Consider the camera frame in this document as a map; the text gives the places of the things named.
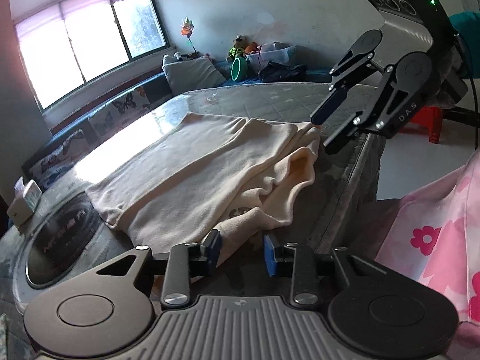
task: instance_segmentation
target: window frame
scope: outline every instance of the window frame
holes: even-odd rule
[[[58,5],[59,6],[59,9],[61,11],[61,14],[62,14],[62,19],[65,20],[64,16],[63,16],[63,10],[62,10],[62,6],[61,6],[61,2],[62,1],[65,1],[65,0],[56,0],[54,1],[53,3],[50,3],[48,5],[44,5],[42,6],[41,8],[39,9],[36,9],[32,12],[29,12],[28,14],[26,15],[22,15],[20,18],[16,19],[13,21],[13,25],[16,26],[18,23],[20,23],[21,21],[25,20],[25,19],[28,19],[29,17],[43,11],[44,9],[47,9],[47,8],[50,8],[50,7],[53,7],[54,5]],[[77,60],[77,56],[75,54],[75,50],[73,48],[73,46],[71,45],[71,38],[69,37],[69,42],[70,42],[70,47],[73,51],[73,54],[75,56],[75,60],[77,62],[77,66],[78,66],[78,69],[82,75],[82,78],[83,78],[83,84],[76,87],[75,89],[73,89],[72,91],[66,93],[65,95],[63,95],[61,98],[59,98],[58,100],[54,101],[52,104],[50,104],[48,107],[46,108],[43,108],[42,104],[40,103],[39,99],[38,99],[38,96],[37,96],[37,92],[35,91],[35,88],[32,84],[32,81],[30,81],[30,77],[28,76],[28,71],[26,69],[26,65],[25,65],[25,61],[23,60],[23,55],[22,55],[22,52],[20,50],[20,40],[18,38],[18,35],[17,35],[17,31],[14,31],[15,32],[15,38],[17,40],[17,44],[18,44],[18,54],[20,56],[20,59],[21,59],[21,62],[22,62],[22,66],[23,66],[23,70],[25,71],[25,76],[27,77],[27,80],[28,80],[28,84],[30,86],[30,89],[35,97],[35,101],[37,102],[37,105],[40,109],[40,111],[42,112],[42,114],[51,109],[52,107],[58,105],[60,102],[62,102],[63,100],[66,100],[69,96],[71,96],[73,93],[77,92],[77,91],[80,91],[82,88],[86,87],[88,84],[90,83],[93,83],[94,81],[97,81],[99,79],[101,79],[102,77],[110,74],[111,72],[113,71],[116,71],[117,69],[121,69],[123,68],[124,66],[127,66],[129,65],[130,63],[132,62],[135,62],[135,61],[138,61],[139,59],[142,59],[142,58],[145,58],[147,56],[150,56],[152,54],[155,54],[155,53],[158,53],[162,50],[166,50],[166,49],[169,49],[171,46],[170,46],[170,42],[169,42],[169,39],[168,39],[168,36],[167,36],[167,33],[165,31],[165,27],[163,25],[163,22],[162,20],[160,19],[160,14],[159,14],[159,11],[158,11],[158,7],[157,7],[157,4],[155,2],[155,0],[150,0],[150,2],[152,3],[152,7],[153,7],[153,10],[154,10],[154,13],[157,17],[157,21],[158,21],[158,25],[160,27],[160,31],[162,31],[162,36],[163,36],[163,39],[165,41],[165,45],[162,46],[162,47],[158,47],[156,49],[153,49],[153,50],[150,50],[150,51],[147,51],[147,52],[144,52],[143,54],[140,54],[140,55],[137,55],[136,57],[132,57],[131,56],[131,52],[130,52],[130,49],[128,48],[128,44],[127,44],[127,41],[125,39],[125,35],[123,34],[123,31],[122,31],[122,27],[120,25],[120,22],[118,20],[118,17],[117,17],[117,12],[115,11],[115,7],[113,6],[113,2],[112,0],[109,0],[109,4],[110,4],[110,7],[112,9],[112,12],[113,12],[113,16],[114,16],[114,19],[115,19],[115,24],[117,24],[117,28],[118,28],[118,32],[120,34],[120,37],[121,37],[121,40],[122,40],[122,43],[123,43],[123,47],[125,48],[125,51],[127,53],[127,56],[128,56],[128,61],[123,63],[123,64],[120,64],[116,67],[113,67],[112,69],[96,76],[96,77],[93,77],[91,80],[86,80],[84,75],[83,75],[83,72],[82,72],[82,69],[80,68],[80,65],[78,63],[78,60]]]

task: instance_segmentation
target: teal fabric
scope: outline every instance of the teal fabric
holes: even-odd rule
[[[480,78],[480,13],[458,13],[450,21],[466,43],[465,58],[473,78]]]

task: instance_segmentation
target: pink bedsheet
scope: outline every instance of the pink bedsheet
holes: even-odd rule
[[[442,294],[462,325],[452,350],[480,359],[480,152],[405,196],[375,261]]]

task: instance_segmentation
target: folded fabric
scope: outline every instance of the folded fabric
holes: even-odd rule
[[[189,113],[86,193],[111,228],[155,253],[218,228],[224,260],[259,230],[291,223],[314,181],[319,134],[311,123]]]

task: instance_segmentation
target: pillow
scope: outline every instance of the pillow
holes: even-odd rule
[[[163,66],[166,80],[174,96],[197,89],[216,88],[226,79],[205,57]]]
[[[57,149],[33,165],[28,172],[37,185],[45,191],[90,153],[90,150],[83,131],[76,130]]]
[[[179,61],[179,60],[178,60],[176,57],[165,54],[165,55],[163,56],[163,64],[162,64],[162,66],[165,66],[165,65],[168,65],[168,64],[173,64],[173,63],[176,63],[176,62],[178,62],[178,61]]]
[[[99,108],[88,121],[97,137],[104,142],[151,110],[152,105],[143,87],[139,86]]]

